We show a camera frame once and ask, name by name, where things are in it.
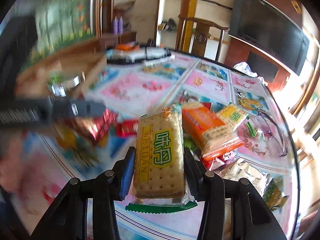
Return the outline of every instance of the round table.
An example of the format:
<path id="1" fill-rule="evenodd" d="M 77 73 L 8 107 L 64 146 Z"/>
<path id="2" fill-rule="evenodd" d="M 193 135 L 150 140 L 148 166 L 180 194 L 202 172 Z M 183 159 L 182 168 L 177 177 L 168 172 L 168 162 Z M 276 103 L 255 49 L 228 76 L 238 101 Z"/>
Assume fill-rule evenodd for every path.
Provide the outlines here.
<path id="1" fill-rule="evenodd" d="M 289 198 L 273 213 L 290 239 L 297 226 L 300 197 L 297 154 L 272 95 L 257 78 L 208 59 L 172 53 L 174 60 L 154 67 L 108 64 L 85 98 L 104 102 L 109 109 L 119 113 L 120 119 L 137 119 L 181 100 L 210 102 L 214 111 L 233 102 L 247 110 L 251 117 L 257 114 L 254 106 L 268 112 L 284 135 L 288 154 L 281 157 L 277 144 L 271 140 L 260 144 L 246 137 L 242 126 L 238 134 L 245 145 L 237 150 L 237 154 L 259 170 L 282 179 L 282 190 Z M 276 127 L 271 129 L 280 140 Z M 114 129 L 110 129 L 108 141 L 83 158 L 82 153 L 64 149 L 55 138 L 30 133 L 24 142 L 24 152 L 32 163 L 29 177 L 22 197 L 12 198 L 27 230 L 32 232 L 54 196 L 70 178 L 92 179 L 111 169 L 130 146 L 135 146 L 135 140 L 135 137 L 120 138 Z M 196 239 L 204 203 L 177 213 L 145 214 L 125 210 L 131 199 L 129 193 L 124 201 L 115 203 L 121 239 Z M 88 204 L 88 237 L 92 237 L 92 201 Z"/>

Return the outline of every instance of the bottle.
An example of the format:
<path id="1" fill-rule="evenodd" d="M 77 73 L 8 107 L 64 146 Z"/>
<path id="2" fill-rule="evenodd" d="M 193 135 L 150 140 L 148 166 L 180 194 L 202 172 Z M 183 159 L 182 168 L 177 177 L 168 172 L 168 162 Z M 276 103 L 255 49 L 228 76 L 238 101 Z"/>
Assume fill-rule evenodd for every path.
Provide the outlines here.
<path id="1" fill-rule="evenodd" d="M 118 19 L 117 17 L 113 20 L 113 34 L 118 34 Z"/>
<path id="2" fill-rule="evenodd" d="M 122 16 L 120 17 L 119 23 L 118 23 L 118 33 L 122 34 L 123 33 L 123 18 Z"/>

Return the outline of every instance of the red wrapper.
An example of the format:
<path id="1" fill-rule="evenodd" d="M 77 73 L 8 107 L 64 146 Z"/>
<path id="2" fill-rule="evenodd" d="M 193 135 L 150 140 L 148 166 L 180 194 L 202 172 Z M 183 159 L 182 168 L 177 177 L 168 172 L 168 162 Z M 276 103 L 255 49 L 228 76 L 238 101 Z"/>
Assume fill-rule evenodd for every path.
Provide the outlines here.
<path id="1" fill-rule="evenodd" d="M 119 137 L 127 137 L 136 135 L 138 132 L 139 120 L 125 120 L 122 123 L 116 124 L 116 134 Z"/>
<path id="2" fill-rule="evenodd" d="M 95 146 L 108 132 L 109 127 L 116 122 L 116 119 L 117 114 L 106 109 L 102 117 L 76 117 L 73 120 L 65 120 L 65 124 L 88 138 Z"/>

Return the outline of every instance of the television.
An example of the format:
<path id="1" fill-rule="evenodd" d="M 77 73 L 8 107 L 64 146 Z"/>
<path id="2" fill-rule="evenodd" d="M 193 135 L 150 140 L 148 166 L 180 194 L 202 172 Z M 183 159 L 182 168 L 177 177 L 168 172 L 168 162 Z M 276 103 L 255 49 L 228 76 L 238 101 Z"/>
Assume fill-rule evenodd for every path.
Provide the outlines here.
<path id="1" fill-rule="evenodd" d="M 266 1 L 235 0 L 229 35 L 258 47 L 300 75 L 309 39 L 299 26 Z"/>

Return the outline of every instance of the wooden chair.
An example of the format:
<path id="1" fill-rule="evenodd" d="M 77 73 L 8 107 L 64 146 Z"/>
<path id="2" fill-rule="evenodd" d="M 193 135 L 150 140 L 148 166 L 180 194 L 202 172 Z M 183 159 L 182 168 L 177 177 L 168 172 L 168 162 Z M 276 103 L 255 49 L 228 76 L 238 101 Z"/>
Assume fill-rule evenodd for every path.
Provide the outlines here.
<path id="1" fill-rule="evenodd" d="M 176 49 L 182 50 L 183 44 L 182 44 L 181 40 L 182 40 L 182 34 L 185 32 L 184 28 L 186 26 L 186 22 L 187 21 L 195 22 L 195 23 L 197 23 L 197 26 L 196 26 L 195 37 L 194 37 L 193 44 L 192 44 L 191 54 L 203 57 L 204 52 L 205 52 L 205 47 L 207 46 L 207 41 L 208 41 L 208 36 L 209 36 L 209 28 L 215 27 L 215 28 L 218 28 L 219 30 L 221 30 L 217 54 L 216 54 L 216 58 L 215 58 L 215 60 L 218 61 L 219 56 L 220 56 L 220 52 L 221 52 L 221 46 L 222 46 L 224 32 L 229 31 L 230 28 L 229 27 L 222 27 L 214 22 L 200 19 L 200 18 L 182 17 L 180 15 L 179 15 L 179 18 L 181 19 L 181 21 L 179 21 L 179 26 L 178 26 Z"/>

